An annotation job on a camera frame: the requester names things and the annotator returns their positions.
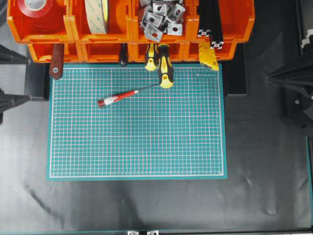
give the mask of plastic bin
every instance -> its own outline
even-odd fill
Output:
[[[163,34],[162,43],[187,43],[191,40],[194,19],[193,0],[184,0],[184,7],[186,11],[184,13],[183,35],[173,36]],[[145,38],[143,30],[139,26],[142,20],[138,16],[140,9],[139,0],[133,0],[133,41],[134,43],[149,43],[150,40]]]
[[[29,53],[36,63],[50,63],[54,44],[29,44]],[[65,44],[64,62],[82,62],[83,54],[78,43]]]
[[[222,49],[215,49],[217,60],[231,60],[234,57],[237,43],[225,43]],[[199,44],[186,43],[184,61],[199,61]]]
[[[132,0],[111,0],[108,34],[91,34],[84,0],[70,0],[70,25],[75,41],[83,43],[132,42]]]
[[[88,63],[118,62],[120,43],[83,43],[80,44],[83,58]],[[128,43],[128,61],[134,61],[133,44]]]
[[[255,20],[254,0],[219,0],[219,4],[224,41],[247,42]],[[194,0],[194,24],[191,36],[193,43],[208,41],[208,38],[198,37],[200,23],[198,7],[199,0]]]
[[[24,15],[17,0],[8,0],[7,22],[17,43],[71,43],[73,36],[69,23],[69,0],[57,0],[63,14],[53,21],[60,21],[60,28],[52,30],[36,26],[31,17]]]
[[[180,62],[184,59],[185,44],[169,43],[170,58],[172,62]],[[145,54],[148,44],[134,44],[134,61],[145,62]]]

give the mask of yellow tool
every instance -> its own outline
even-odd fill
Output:
[[[145,68],[148,71],[154,71],[158,67],[157,45],[151,43],[147,47],[145,55]]]
[[[219,64],[217,63],[215,51],[209,42],[199,43],[199,62],[213,71],[218,71]]]
[[[170,59],[170,46],[168,44],[158,45],[159,68],[158,77],[162,88],[170,88],[174,84],[174,69]]]

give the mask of cutting mat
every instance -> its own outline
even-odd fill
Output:
[[[226,178],[221,72],[176,65],[156,86],[99,109],[97,100],[158,82],[143,65],[66,65],[51,82],[49,180]]]

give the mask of wooden handle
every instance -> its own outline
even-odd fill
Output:
[[[64,44],[54,44],[49,70],[49,74],[53,79],[59,80],[63,76],[63,65]]]

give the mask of red screwdriver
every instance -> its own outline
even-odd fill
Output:
[[[154,87],[154,86],[157,86],[157,85],[160,85],[160,84],[158,83],[158,84],[154,84],[152,86],[141,88],[139,90],[132,90],[130,92],[126,92],[126,93],[123,93],[123,94],[117,94],[115,96],[111,96],[111,97],[108,97],[108,98],[105,98],[105,99],[98,100],[97,103],[98,103],[99,108],[102,108],[103,106],[108,106],[108,105],[113,104],[115,102],[118,102],[118,101],[120,101],[122,99],[125,99],[127,97],[133,96],[134,94],[139,93],[139,91],[141,91],[141,90],[148,89],[148,88],[151,88],[151,87]]]

